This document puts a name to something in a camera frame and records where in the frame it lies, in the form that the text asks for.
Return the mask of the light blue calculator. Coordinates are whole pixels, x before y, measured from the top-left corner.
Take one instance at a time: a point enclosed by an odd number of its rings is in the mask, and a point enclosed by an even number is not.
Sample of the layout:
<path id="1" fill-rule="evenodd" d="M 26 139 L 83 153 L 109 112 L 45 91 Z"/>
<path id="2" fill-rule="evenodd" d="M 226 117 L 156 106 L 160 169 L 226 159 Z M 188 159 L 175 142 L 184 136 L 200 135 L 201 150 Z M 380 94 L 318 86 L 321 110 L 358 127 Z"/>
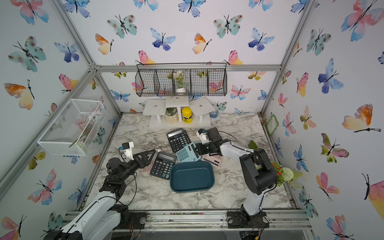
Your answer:
<path id="1" fill-rule="evenodd" d="M 176 155 L 180 163 L 197 162 L 201 160 L 195 143 L 186 145 L 183 149 L 176 152 Z"/>

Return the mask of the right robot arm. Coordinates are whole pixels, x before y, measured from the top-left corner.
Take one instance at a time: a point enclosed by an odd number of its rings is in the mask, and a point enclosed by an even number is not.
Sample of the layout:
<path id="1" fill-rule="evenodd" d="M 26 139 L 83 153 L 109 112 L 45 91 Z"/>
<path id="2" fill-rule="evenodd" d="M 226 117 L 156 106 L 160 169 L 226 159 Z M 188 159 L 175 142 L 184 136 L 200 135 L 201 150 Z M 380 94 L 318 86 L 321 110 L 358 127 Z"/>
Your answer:
<path id="1" fill-rule="evenodd" d="M 223 156 L 240 163 L 248 193 L 239 211 L 227 212 L 230 229 L 268 228 L 270 221 L 262 210 L 266 193 L 274 190 L 278 183 L 278 174 L 264 149 L 249 149 L 231 140 L 223 139 L 217 128 L 199 129 L 196 144 L 199 155 Z"/>

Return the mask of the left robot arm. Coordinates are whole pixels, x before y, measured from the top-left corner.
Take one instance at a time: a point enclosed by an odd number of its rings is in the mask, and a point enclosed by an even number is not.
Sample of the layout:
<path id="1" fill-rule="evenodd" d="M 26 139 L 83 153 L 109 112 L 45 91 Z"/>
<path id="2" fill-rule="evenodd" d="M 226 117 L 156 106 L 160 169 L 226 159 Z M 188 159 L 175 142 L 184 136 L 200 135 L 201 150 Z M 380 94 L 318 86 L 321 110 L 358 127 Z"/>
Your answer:
<path id="1" fill-rule="evenodd" d="M 121 222 L 130 224 L 128 205 L 120 202 L 127 187 L 126 179 L 149 166 L 158 153 L 157 150 L 144 151 L 133 155 L 128 162 L 120 158 L 109 159 L 108 175 L 95 199 L 60 230 L 48 231 L 44 239 L 106 240 Z"/>

